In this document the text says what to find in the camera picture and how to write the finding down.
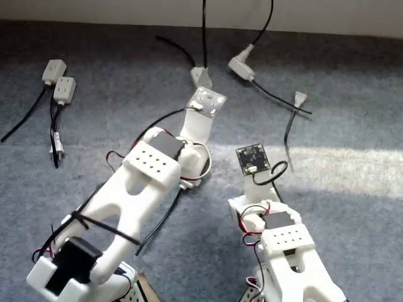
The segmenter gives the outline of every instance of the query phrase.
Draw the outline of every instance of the electrical plug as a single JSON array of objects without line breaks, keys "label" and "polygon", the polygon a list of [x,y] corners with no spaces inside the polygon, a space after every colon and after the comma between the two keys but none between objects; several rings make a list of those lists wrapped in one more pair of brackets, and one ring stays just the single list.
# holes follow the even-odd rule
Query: electrical plug
[{"label": "electrical plug", "polygon": [[208,75],[208,68],[194,67],[191,69],[190,74],[196,88],[205,87],[211,89],[213,87],[212,80]]},{"label": "electrical plug", "polygon": [[[60,141],[60,135],[58,132],[54,133],[54,140],[55,140],[55,147],[56,147],[56,154],[59,160],[62,160],[65,152],[64,152],[64,148],[63,148],[63,144]],[[53,160],[53,148],[52,146],[50,146],[50,158]]]},{"label": "electrical plug", "polygon": [[75,90],[76,81],[73,77],[59,77],[53,98],[59,105],[70,104]]},{"label": "electrical plug", "polygon": [[254,71],[246,64],[246,59],[253,49],[253,45],[249,44],[239,55],[236,55],[229,61],[228,67],[237,75],[249,82],[254,80]]},{"label": "electrical plug", "polygon": [[58,78],[64,74],[66,67],[63,60],[49,60],[42,74],[42,81],[48,86],[56,84]]},{"label": "electrical plug", "polygon": [[307,97],[308,96],[305,93],[295,91],[294,106],[297,108],[301,108],[302,104],[304,104]]}]

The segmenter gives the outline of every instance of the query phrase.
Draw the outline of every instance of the wire bundle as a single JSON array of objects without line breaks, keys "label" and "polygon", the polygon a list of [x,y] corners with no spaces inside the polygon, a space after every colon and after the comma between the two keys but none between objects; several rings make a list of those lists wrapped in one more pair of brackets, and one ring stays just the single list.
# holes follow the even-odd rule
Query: wire bundle
[{"label": "wire bundle", "polygon": [[59,158],[56,150],[56,144],[55,144],[55,133],[59,132],[57,129],[57,119],[59,118],[60,113],[62,112],[63,105],[57,105],[56,112],[54,112],[54,99],[53,95],[50,98],[50,143],[52,145],[52,158],[53,158],[53,163],[55,164],[55,168],[59,168]]},{"label": "wire bundle", "polygon": [[[240,227],[241,227],[241,230],[244,232],[244,234],[243,234],[243,236],[242,236],[242,242],[243,242],[244,245],[246,245],[246,246],[248,246],[248,247],[253,247],[253,251],[254,251],[254,254],[255,254],[255,256],[256,256],[256,258],[257,258],[257,260],[258,260],[258,264],[259,264],[259,268],[260,268],[261,276],[262,276],[262,285],[261,285],[261,287],[258,287],[258,286],[256,285],[257,279],[256,279],[255,277],[246,277],[246,284],[247,284],[248,286],[253,287],[253,288],[255,288],[255,289],[258,290],[258,293],[255,294],[255,295],[249,300],[249,302],[253,302],[258,296],[260,296],[260,294],[263,292],[263,289],[264,289],[263,267],[262,267],[262,264],[261,264],[261,261],[260,261],[259,255],[258,255],[258,251],[256,250],[256,247],[257,247],[258,244],[260,243],[260,235],[261,235],[261,232],[249,232],[249,231],[246,229],[246,226],[245,226],[244,222],[242,221],[242,217],[244,217],[244,215],[246,214],[246,211],[249,210],[249,209],[251,209],[251,208],[255,208],[255,207],[263,209],[263,210],[264,210],[264,216],[270,215],[270,204],[268,205],[267,208],[265,208],[264,206],[262,206],[262,205],[260,205],[260,204],[252,204],[252,205],[250,205],[250,206],[247,206],[247,207],[242,211],[241,215],[239,215],[239,218],[238,218],[238,222],[239,222],[239,225],[240,225]],[[248,242],[248,241],[246,240],[246,238],[248,238],[248,237],[257,237],[258,239],[257,239],[256,241],[254,241],[254,242]]]}]

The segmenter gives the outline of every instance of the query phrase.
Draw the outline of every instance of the white wire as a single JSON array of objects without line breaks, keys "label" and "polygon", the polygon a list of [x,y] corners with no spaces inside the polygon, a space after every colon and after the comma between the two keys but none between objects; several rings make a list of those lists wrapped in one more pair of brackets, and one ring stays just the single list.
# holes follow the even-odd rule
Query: white wire
[{"label": "white wire", "polygon": [[246,277],[246,284],[247,284],[248,286],[250,286],[250,287],[252,287],[252,288],[256,288],[258,291],[260,291],[261,288],[260,288],[259,286],[257,286],[256,284],[254,284],[252,281],[249,281],[249,278],[256,279],[255,277],[251,277],[251,276]]},{"label": "white wire", "polygon": [[210,150],[208,149],[208,147],[204,143],[200,143],[200,142],[193,142],[193,145],[202,146],[206,150],[209,163],[208,163],[207,170],[202,175],[200,175],[198,177],[181,177],[182,179],[184,179],[186,181],[198,181],[198,180],[204,178],[208,173],[210,173],[210,171],[212,169],[212,154],[211,154]]}]

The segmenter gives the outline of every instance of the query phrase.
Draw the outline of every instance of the power cord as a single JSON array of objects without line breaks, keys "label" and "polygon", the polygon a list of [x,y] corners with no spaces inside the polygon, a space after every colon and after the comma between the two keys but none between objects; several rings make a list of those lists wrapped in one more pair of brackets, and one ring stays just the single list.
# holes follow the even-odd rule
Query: power cord
[{"label": "power cord", "polygon": [[312,114],[312,112],[307,111],[307,110],[304,110],[304,109],[301,109],[301,108],[299,108],[299,107],[296,107],[296,106],[294,106],[292,103],[289,103],[289,102],[285,101],[284,99],[279,98],[278,96],[276,96],[276,95],[270,93],[270,92],[267,91],[262,85],[260,85],[259,83],[257,83],[255,80],[252,80],[251,82],[252,82],[257,88],[259,88],[259,89],[262,90],[265,94],[267,94],[268,96],[271,96],[272,98],[277,99],[278,101],[280,101],[280,102],[282,102],[283,104],[285,104],[285,105],[287,105],[287,106],[293,108],[294,110],[307,113],[308,115],[311,115],[311,114]]},{"label": "power cord", "polygon": [[179,189],[174,201],[172,202],[172,205],[169,207],[169,209],[167,210],[167,212],[165,213],[165,215],[161,218],[161,220],[157,223],[157,225],[151,230],[151,232],[146,236],[146,238],[142,241],[142,243],[140,244],[139,248],[137,249],[135,255],[138,256],[141,252],[141,250],[144,248],[144,246],[146,245],[146,243],[151,239],[152,236],[154,236],[154,234],[156,232],[158,232],[158,230],[162,227],[162,225],[165,223],[165,221],[168,219],[169,215],[173,212],[173,210],[175,209],[182,193],[184,192],[184,189]]},{"label": "power cord", "polygon": [[274,7],[275,7],[275,2],[274,2],[274,0],[271,0],[269,18],[267,19],[266,24],[264,24],[261,31],[258,33],[257,37],[253,40],[252,45],[256,45],[256,43],[259,41],[259,39],[262,37],[263,33],[266,31],[267,27],[269,26],[271,17],[273,15]]},{"label": "power cord", "polygon": [[63,109],[63,105],[57,105],[57,109],[56,109],[56,113],[53,115],[52,117],[52,122],[50,124],[50,143],[52,144],[52,157],[53,157],[53,162],[55,164],[55,168],[58,169],[59,168],[59,160],[61,159],[62,154],[60,152],[58,152],[57,148],[56,148],[56,143],[55,143],[55,139],[57,140],[57,142],[60,142],[60,137],[59,137],[59,133],[57,131],[57,118],[60,115],[60,112],[62,112]]},{"label": "power cord", "polygon": [[201,33],[203,36],[203,64],[204,68],[206,69],[208,67],[207,39],[206,39],[206,0],[203,0],[203,17],[202,17]]},{"label": "power cord", "polygon": [[42,88],[42,91],[40,92],[39,96],[37,97],[37,100],[35,101],[35,103],[33,103],[32,107],[28,110],[28,112],[26,113],[26,115],[23,117],[23,119],[21,121],[19,121],[10,131],[7,132],[7,134],[5,134],[5,136],[3,136],[1,138],[1,142],[4,143],[11,135],[14,134],[14,132],[16,132],[22,125],[25,124],[25,122],[30,118],[30,116],[33,114],[33,112],[35,111],[35,108],[37,107],[37,105],[39,104],[39,102],[41,101],[41,99],[43,98],[43,95],[45,94],[46,90],[50,88],[50,85],[44,85],[44,87]]},{"label": "power cord", "polygon": [[181,45],[179,45],[176,42],[173,42],[171,39],[165,38],[163,36],[156,36],[156,40],[162,41],[164,43],[167,43],[168,45],[171,45],[171,46],[176,47],[177,49],[181,50],[186,55],[186,57],[188,58],[188,61],[190,62],[191,66],[196,67],[196,62],[195,62],[194,58]]}]

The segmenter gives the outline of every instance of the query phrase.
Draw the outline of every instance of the black cable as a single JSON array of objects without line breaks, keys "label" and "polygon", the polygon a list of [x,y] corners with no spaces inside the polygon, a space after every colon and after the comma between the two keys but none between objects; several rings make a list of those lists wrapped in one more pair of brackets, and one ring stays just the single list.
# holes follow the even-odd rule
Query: black cable
[{"label": "black cable", "polygon": [[[81,212],[86,206],[87,204],[92,200],[92,198],[94,197],[94,195],[102,188],[102,186],[105,184],[105,182],[102,182],[101,184],[99,184],[98,186],[96,186],[95,190],[87,197],[87,199],[78,207],[78,209],[76,210],[77,212]],[[48,247],[50,247],[50,244],[52,243],[52,241],[54,241],[57,236],[60,235],[60,233],[62,233],[64,231],[65,228],[67,228],[70,223],[72,223],[72,221],[74,220],[74,218],[72,216],[69,217],[69,219],[67,219],[60,227],[58,227],[52,234],[51,236],[49,236],[49,238],[45,241],[45,243],[42,245],[41,251],[38,255],[38,259],[43,256],[43,254],[46,252],[46,249]]]},{"label": "black cable", "polygon": [[116,300],[113,300],[113,302],[120,302],[120,300],[125,299],[126,296],[129,294],[131,288],[132,288],[132,280],[130,280],[130,278],[128,276],[126,276],[126,275],[119,275],[119,276],[125,277],[128,280],[129,287],[128,287],[127,292],[122,297],[120,297],[120,298],[118,298]]},{"label": "black cable", "polygon": [[254,254],[255,254],[255,256],[256,256],[256,258],[257,258],[257,260],[258,260],[258,264],[259,264],[259,268],[260,268],[260,273],[261,273],[261,275],[262,275],[262,285],[261,285],[260,291],[259,291],[257,294],[255,294],[255,295],[251,298],[250,301],[255,300],[255,299],[263,292],[263,290],[264,290],[264,274],[263,274],[263,267],[262,267],[262,263],[261,263],[261,261],[260,261],[258,252],[256,251],[256,247],[258,246],[258,243],[260,243],[260,240],[258,240],[258,241],[253,245],[253,251],[254,251]]},{"label": "black cable", "polygon": [[109,162],[109,155],[111,154],[116,154],[117,156],[119,156],[121,159],[124,159],[125,157],[122,154],[119,154],[118,152],[114,151],[114,150],[110,150],[106,156],[105,156],[105,160],[106,163],[110,166],[110,168],[112,169],[113,173],[116,172],[115,168],[111,165],[111,163]]},{"label": "black cable", "polygon": [[293,122],[294,117],[295,117],[296,114],[297,114],[296,111],[292,111],[291,117],[290,117],[290,119],[288,120],[287,127],[285,128],[284,146],[286,146],[286,147],[287,147],[288,134],[290,133],[291,125],[292,125],[292,122]]},{"label": "black cable", "polygon": [[17,131],[22,125],[24,125],[24,123],[28,120],[28,118],[30,118],[30,116],[32,115],[32,113],[34,112],[35,108],[37,107],[37,104],[40,102],[40,100],[43,98],[43,95],[45,94],[45,91],[49,88],[48,85],[45,85],[42,89],[42,91],[40,92],[39,96],[37,97],[37,100],[35,101],[35,103],[33,103],[32,107],[28,110],[28,112],[26,113],[26,115],[23,117],[23,119],[21,121],[19,121],[17,123],[17,125],[15,125],[10,131],[7,132],[7,134],[5,136],[3,136],[1,138],[1,142],[4,143],[11,135],[13,135],[13,133],[15,131]]},{"label": "black cable", "polygon": [[[54,103],[55,100],[53,98],[53,94],[50,96],[50,121],[53,120],[55,113],[54,113]],[[54,132],[58,132],[57,125],[54,126]]]},{"label": "black cable", "polygon": [[275,184],[274,181],[271,182],[271,185],[273,186],[273,188],[274,188],[274,190],[275,190],[275,192],[276,192],[276,194],[277,194],[278,200],[280,200],[281,203],[285,203],[285,202],[283,201],[283,198],[281,198],[281,195],[280,195],[280,193],[278,192],[277,187],[276,187],[276,184]]},{"label": "black cable", "polygon": [[264,93],[266,93],[268,96],[271,96],[272,98],[277,99],[278,101],[280,101],[280,102],[286,104],[287,106],[293,108],[294,110],[302,111],[302,112],[305,112],[305,113],[307,113],[307,114],[309,114],[309,115],[312,114],[312,112],[307,111],[307,110],[304,110],[304,109],[302,109],[302,108],[298,108],[298,107],[294,106],[292,103],[289,103],[289,102],[285,101],[284,99],[279,98],[278,96],[276,96],[276,95],[274,95],[274,94],[268,92],[264,87],[262,87],[260,84],[258,84],[255,80],[252,80],[252,83],[253,83],[257,88],[259,88],[259,89],[262,90]]},{"label": "black cable", "polygon": [[57,238],[57,236],[59,236],[60,233],[63,232],[63,230],[65,228],[67,228],[70,225],[70,223],[72,223],[72,221],[74,219],[78,220],[86,229],[88,229],[88,226],[87,226],[87,224],[85,224],[84,220],[86,220],[86,221],[88,221],[88,222],[90,222],[90,223],[92,223],[92,224],[94,224],[94,225],[96,225],[96,226],[98,226],[100,228],[103,228],[104,230],[107,230],[107,231],[109,231],[111,233],[114,233],[114,234],[116,234],[118,236],[121,236],[122,238],[128,240],[129,242],[132,242],[135,245],[141,245],[141,243],[139,241],[137,241],[136,239],[133,239],[132,237],[122,233],[121,231],[117,230],[116,228],[113,228],[113,227],[111,227],[111,226],[109,226],[109,225],[107,225],[105,223],[102,223],[100,221],[94,220],[94,219],[92,219],[90,217],[87,217],[87,216],[81,214],[81,211],[90,202],[90,200],[99,191],[99,189],[101,189],[103,184],[104,184],[104,182],[101,185],[99,185],[91,193],[89,198],[87,198],[85,200],[85,202],[83,202],[83,204],[80,205],[80,207],[78,207],[78,209],[76,211],[73,211],[71,213],[71,215],[70,215],[69,219],[67,219],[67,221],[65,221],[60,227],[58,227],[58,229],[56,229],[56,231],[53,234],[51,234],[51,236],[46,240],[46,242],[42,246],[41,251],[40,251],[40,253],[38,255],[38,259],[46,252],[47,248],[50,247],[51,242],[54,241]]},{"label": "black cable", "polygon": [[269,18],[267,19],[266,24],[263,26],[261,31],[258,33],[258,36],[253,40],[252,45],[255,45],[259,41],[259,39],[262,37],[263,33],[266,31],[267,26],[269,26],[271,17],[273,15],[274,7],[275,7],[275,2],[274,2],[274,0],[271,0]]},{"label": "black cable", "polygon": [[159,223],[157,223],[157,225],[151,230],[151,232],[146,236],[146,238],[142,241],[142,243],[140,244],[139,248],[136,251],[136,256],[138,256],[141,252],[141,250],[144,248],[144,246],[146,245],[146,243],[150,240],[150,238],[162,227],[162,225],[164,224],[164,222],[167,220],[167,218],[169,217],[169,215],[173,212],[173,210],[175,209],[175,206],[177,205],[179,198],[181,197],[182,193],[184,192],[184,189],[179,189],[179,192],[177,193],[174,201],[172,202],[172,205],[169,207],[169,209],[167,210],[167,212],[165,213],[165,215],[161,218],[161,220],[159,221]]},{"label": "black cable", "polygon": [[191,56],[191,54],[190,54],[186,49],[184,49],[181,45],[179,45],[179,44],[177,44],[176,42],[173,42],[171,39],[165,38],[165,37],[163,37],[163,36],[156,36],[156,39],[157,39],[157,40],[160,40],[160,41],[162,41],[162,42],[165,42],[165,43],[167,43],[167,44],[169,44],[169,45],[172,45],[173,47],[176,47],[176,48],[180,49],[180,50],[186,55],[186,57],[188,58],[188,60],[189,60],[189,62],[190,62],[190,64],[191,64],[191,66],[192,66],[192,67],[196,67],[196,62],[195,62],[194,58],[193,58],[193,57]]},{"label": "black cable", "polygon": [[130,150],[128,152],[131,151],[131,149],[134,148],[134,146],[136,145],[136,143],[145,135],[145,133],[147,131],[149,131],[152,127],[154,127],[156,124],[158,124],[160,121],[165,120],[166,118],[169,118],[172,115],[176,115],[177,113],[183,112],[185,110],[185,108],[179,109],[179,110],[175,110],[172,111],[162,117],[160,117],[158,120],[152,122],[142,133],[140,133],[140,135],[136,138],[136,140],[133,142],[132,146],[130,147]]},{"label": "black cable", "polygon": [[55,115],[52,118],[52,122],[50,124],[50,143],[52,144],[52,157],[53,157],[53,163],[55,164],[55,168],[59,168],[59,158],[57,156],[56,152],[56,145],[55,145],[55,138],[54,138],[54,132],[56,129],[56,121],[57,118],[60,115],[60,112],[62,111],[63,105],[57,105],[57,110]]},{"label": "black cable", "polygon": [[203,35],[203,63],[204,68],[208,67],[207,62],[207,41],[206,41],[206,0],[203,0],[203,24],[201,26],[201,32]]},{"label": "black cable", "polygon": [[100,221],[98,221],[98,220],[94,220],[94,219],[92,219],[92,218],[90,218],[90,217],[87,217],[87,216],[81,214],[81,213],[78,212],[78,211],[72,212],[72,213],[71,213],[71,216],[72,216],[73,218],[79,220],[79,221],[80,221],[80,220],[86,220],[86,221],[88,221],[88,222],[91,222],[92,224],[94,224],[94,225],[96,225],[96,226],[98,226],[98,227],[100,227],[100,228],[103,228],[103,229],[106,230],[106,231],[109,231],[109,232],[111,232],[111,233],[114,233],[114,234],[116,234],[116,235],[121,236],[122,238],[126,239],[127,241],[132,242],[134,245],[140,245],[140,244],[141,244],[141,243],[140,243],[139,241],[137,241],[136,239],[133,239],[132,237],[130,237],[129,235],[126,235],[125,233],[122,233],[121,231],[117,230],[116,228],[113,228],[112,226],[109,226],[109,225],[107,225],[107,224],[105,224],[105,223],[103,223],[103,222],[100,222]]},{"label": "black cable", "polygon": [[256,180],[255,180],[255,178],[254,178],[254,176],[255,176],[256,174],[252,174],[253,183],[254,183],[255,185],[257,185],[257,186],[265,186],[265,185],[267,185],[267,184],[269,184],[269,183],[275,181],[276,179],[278,179],[278,178],[279,178],[281,175],[283,175],[283,173],[287,170],[287,168],[288,168],[288,162],[286,162],[285,160],[279,161],[277,164],[275,164],[275,165],[271,168],[270,172],[273,174],[274,171],[276,170],[276,168],[277,168],[279,165],[283,165],[282,170],[279,171],[279,173],[277,173],[277,174],[275,174],[274,176],[272,176],[271,178],[269,178],[267,181],[256,182]]},{"label": "black cable", "polygon": [[250,206],[247,206],[247,207],[242,211],[241,215],[239,215],[239,217],[238,217],[238,225],[239,225],[239,227],[240,227],[241,229],[242,229],[242,223],[241,223],[242,217],[244,216],[244,214],[246,213],[246,211],[247,211],[248,209],[253,208],[253,207],[255,207],[255,206],[257,206],[258,208],[264,209],[264,210],[266,211],[265,215],[266,215],[266,214],[268,213],[268,211],[270,210],[270,205],[268,206],[267,209],[266,209],[264,206],[260,205],[260,204],[252,204],[252,205],[250,205]]}]

